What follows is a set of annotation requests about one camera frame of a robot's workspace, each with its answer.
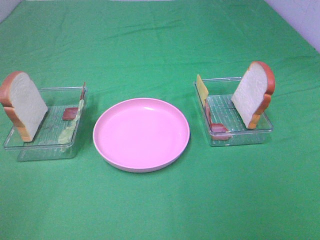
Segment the wavy toy bacon strip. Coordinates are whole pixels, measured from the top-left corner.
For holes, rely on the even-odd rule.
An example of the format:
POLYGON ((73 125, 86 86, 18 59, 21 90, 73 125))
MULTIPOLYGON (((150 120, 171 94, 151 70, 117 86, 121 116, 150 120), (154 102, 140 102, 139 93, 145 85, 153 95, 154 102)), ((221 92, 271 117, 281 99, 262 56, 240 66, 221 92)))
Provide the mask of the wavy toy bacon strip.
POLYGON ((212 133, 219 134, 219 135, 212 134, 211 139, 215 140, 215 141, 227 141, 228 139, 230 139, 232 137, 231 135, 226 135, 226 134, 221 135, 221 133, 228 132, 229 131, 228 128, 226 128, 222 123, 213 123, 212 122, 211 110, 210 110, 209 103, 207 101, 205 101, 204 109, 205 109, 206 118, 209 123, 210 131, 212 133))

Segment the toy ham slice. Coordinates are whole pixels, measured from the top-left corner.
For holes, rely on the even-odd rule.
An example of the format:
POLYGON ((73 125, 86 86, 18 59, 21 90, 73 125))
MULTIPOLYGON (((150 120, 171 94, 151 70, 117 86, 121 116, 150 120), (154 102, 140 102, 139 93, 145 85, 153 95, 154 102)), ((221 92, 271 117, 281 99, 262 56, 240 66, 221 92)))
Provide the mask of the toy ham slice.
POLYGON ((62 115, 62 119, 64 121, 74 120, 76 118, 76 116, 78 115, 78 112, 81 110, 81 106, 84 103, 84 97, 85 97, 85 92, 86 92, 85 88, 86 88, 86 82, 83 83, 78 106, 77 107, 67 107, 64 110, 63 115, 62 115))

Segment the yellow toy cheese slice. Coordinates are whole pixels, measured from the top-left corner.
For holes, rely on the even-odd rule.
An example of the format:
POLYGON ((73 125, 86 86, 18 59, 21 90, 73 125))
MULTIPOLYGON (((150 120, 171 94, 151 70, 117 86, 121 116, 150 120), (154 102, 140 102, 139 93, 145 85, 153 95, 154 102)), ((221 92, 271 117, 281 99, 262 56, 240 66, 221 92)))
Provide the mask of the yellow toy cheese slice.
POLYGON ((201 104, 203 107, 205 107, 206 99, 209 95, 209 91, 208 91, 207 87, 205 86, 204 81, 202 80, 202 78, 199 74, 196 76, 195 85, 196 85, 196 89, 198 91, 198 94, 199 94, 199 97, 201 100, 201 104))

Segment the left clear plastic tray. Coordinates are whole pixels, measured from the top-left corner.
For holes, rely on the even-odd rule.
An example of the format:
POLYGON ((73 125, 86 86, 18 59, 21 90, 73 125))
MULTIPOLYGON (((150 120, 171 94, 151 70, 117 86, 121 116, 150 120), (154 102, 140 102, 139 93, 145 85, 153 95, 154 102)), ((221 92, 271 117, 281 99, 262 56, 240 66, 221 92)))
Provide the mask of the left clear plastic tray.
POLYGON ((71 142, 59 144, 58 138, 70 120, 63 120, 66 108, 77 107, 82 86, 40 88, 39 93, 45 101, 48 111, 37 130, 33 141, 22 141, 18 130, 13 126, 8 133, 3 147, 13 153, 18 161, 38 161, 70 159, 76 156, 80 148, 79 135, 82 131, 82 114, 85 112, 87 88, 85 87, 84 106, 80 119, 76 123, 71 142))

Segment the green tablecloth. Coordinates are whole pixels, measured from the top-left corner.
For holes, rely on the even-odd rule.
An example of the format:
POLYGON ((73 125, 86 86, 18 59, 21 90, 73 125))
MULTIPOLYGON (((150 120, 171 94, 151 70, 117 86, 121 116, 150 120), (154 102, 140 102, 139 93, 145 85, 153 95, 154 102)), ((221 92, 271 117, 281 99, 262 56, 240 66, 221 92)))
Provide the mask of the green tablecloth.
POLYGON ((75 158, 18 162, 0 151, 3 240, 317 240, 320 56, 262 0, 24 1, 0 25, 0 76, 87 84, 75 158), (212 147, 193 82, 275 74, 263 144, 212 147), (93 144, 98 117, 130 98, 177 106, 184 154, 150 173, 121 171, 93 144))

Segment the clear plastic tray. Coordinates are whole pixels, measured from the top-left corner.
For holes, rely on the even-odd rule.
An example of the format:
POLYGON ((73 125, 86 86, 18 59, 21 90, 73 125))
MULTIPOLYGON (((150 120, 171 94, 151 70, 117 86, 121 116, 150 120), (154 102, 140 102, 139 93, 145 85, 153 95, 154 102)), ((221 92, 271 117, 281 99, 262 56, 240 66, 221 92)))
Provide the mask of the clear plastic tray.
POLYGON ((3 147, 13 153, 18 161, 38 161, 70 159, 76 156, 80 148, 79 135, 82 131, 82 114, 85 112, 87 88, 85 87, 84 106, 80 119, 76 123, 71 142, 59 144, 58 138, 70 120, 63 120, 66 108, 77 107, 82 86, 40 88, 39 93, 45 101, 48 111, 37 130, 33 141, 22 141, 18 130, 13 126, 8 133, 3 147))
POLYGON ((218 136, 220 134, 210 131, 205 107, 202 106, 195 81, 195 95, 199 103, 199 110, 202 113, 204 132, 209 145, 212 147, 254 145, 268 142, 271 139, 270 133, 273 130, 273 126, 265 113, 261 115, 255 129, 247 129, 237 112, 231 98, 241 81, 240 77, 202 78, 202 80, 208 89, 206 101, 210 107, 212 122, 222 123, 229 130, 222 132, 221 135, 231 136, 228 140, 211 139, 212 135, 218 136))

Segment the pink round plate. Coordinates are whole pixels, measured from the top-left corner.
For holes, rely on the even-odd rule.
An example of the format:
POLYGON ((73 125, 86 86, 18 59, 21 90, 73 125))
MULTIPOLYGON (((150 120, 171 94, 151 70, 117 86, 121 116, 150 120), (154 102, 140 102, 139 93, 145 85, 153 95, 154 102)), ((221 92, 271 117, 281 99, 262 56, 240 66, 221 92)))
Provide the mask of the pink round plate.
POLYGON ((165 168, 182 155, 190 127, 174 105, 155 98, 133 98, 106 110, 96 121, 92 137, 110 165, 147 173, 165 168))

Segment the right clear plastic tray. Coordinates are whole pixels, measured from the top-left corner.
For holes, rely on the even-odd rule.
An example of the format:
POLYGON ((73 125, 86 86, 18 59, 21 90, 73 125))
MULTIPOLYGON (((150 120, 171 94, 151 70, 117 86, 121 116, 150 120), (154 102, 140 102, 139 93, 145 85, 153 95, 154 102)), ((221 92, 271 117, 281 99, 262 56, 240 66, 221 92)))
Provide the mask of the right clear plastic tray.
POLYGON ((205 107, 202 106, 195 81, 195 95, 199 103, 199 110, 202 113, 204 132, 209 145, 212 147, 254 145, 268 142, 271 139, 270 133, 273 130, 273 126, 265 113, 261 115, 255 129, 247 129, 237 112, 231 98, 241 81, 240 77, 202 78, 202 80, 208 89, 206 101, 210 107, 212 122, 222 123, 229 130, 222 132, 221 135, 231 136, 228 140, 211 139, 212 135, 218 136, 220 134, 210 131, 205 107))

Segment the toy bread slice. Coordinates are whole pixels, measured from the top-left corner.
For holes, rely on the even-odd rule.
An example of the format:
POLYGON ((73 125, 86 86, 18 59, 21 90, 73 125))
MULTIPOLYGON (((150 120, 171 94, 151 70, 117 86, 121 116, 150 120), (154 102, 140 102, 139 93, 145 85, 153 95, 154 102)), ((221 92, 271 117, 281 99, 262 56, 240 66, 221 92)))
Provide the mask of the toy bread slice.
POLYGON ((26 72, 10 73, 0 86, 0 103, 23 142, 31 142, 48 111, 35 83, 26 72))
POLYGON ((238 84, 231 101, 247 129, 255 129, 268 108, 276 80, 271 68, 262 61, 253 61, 238 84))

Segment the green toy lettuce leaf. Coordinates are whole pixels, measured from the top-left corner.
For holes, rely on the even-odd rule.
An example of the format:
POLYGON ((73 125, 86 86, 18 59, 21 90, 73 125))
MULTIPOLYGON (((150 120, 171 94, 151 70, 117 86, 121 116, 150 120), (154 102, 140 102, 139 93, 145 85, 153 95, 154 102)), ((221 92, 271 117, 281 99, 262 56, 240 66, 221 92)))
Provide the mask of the green toy lettuce leaf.
POLYGON ((83 107, 84 107, 84 101, 82 106, 80 107, 80 111, 78 112, 78 115, 76 116, 76 118, 74 120, 71 120, 70 124, 67 127, 65 127, 64 130, 59 135, 58 137, 59 144, 67 144, 71 142, 74 131, 76 129, 77 122, 81 117, 83 107))

